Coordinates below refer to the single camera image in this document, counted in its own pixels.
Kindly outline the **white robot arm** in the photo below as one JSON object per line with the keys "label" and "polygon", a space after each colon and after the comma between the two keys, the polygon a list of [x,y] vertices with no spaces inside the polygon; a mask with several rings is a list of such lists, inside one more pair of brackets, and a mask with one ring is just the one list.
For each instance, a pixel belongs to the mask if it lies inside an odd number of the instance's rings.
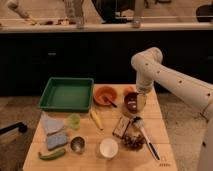
{"label": "white robot arm", "polygon": [[131,65],[136,71],[136,89],[149,93],[155,82],[196,108],[208,121],[201,144],[197,171],[213,171],[213,84],[180,73],[161,64],[163,54],[152,47],[135,54]]}

